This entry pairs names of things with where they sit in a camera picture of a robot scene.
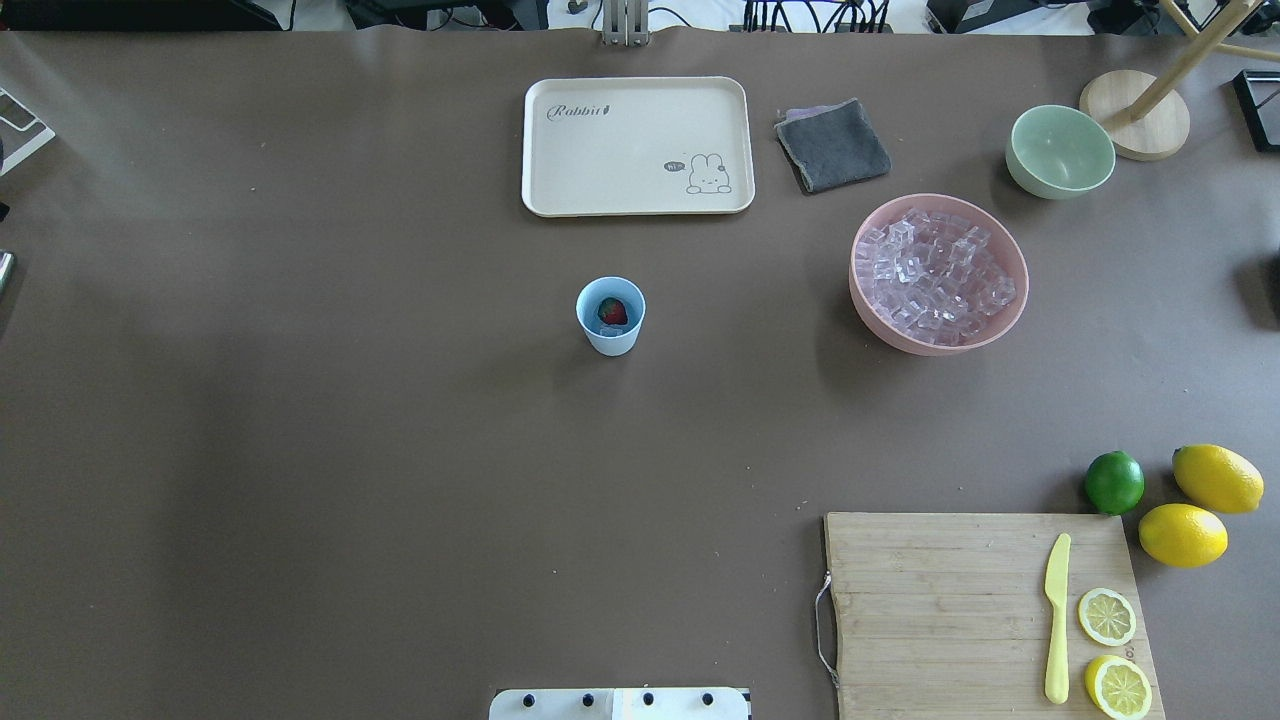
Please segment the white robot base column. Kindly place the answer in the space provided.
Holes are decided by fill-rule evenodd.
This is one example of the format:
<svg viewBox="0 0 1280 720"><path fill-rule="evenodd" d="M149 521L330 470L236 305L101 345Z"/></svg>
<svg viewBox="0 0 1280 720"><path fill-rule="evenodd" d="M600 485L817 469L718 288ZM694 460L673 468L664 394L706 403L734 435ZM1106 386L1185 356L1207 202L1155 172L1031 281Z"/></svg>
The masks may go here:
<svg viewBox="0 0 1280 720"><path fill-rule="evenodd" d="M726 685L507 689L489 719L750 719L750 692Z"/></svg>

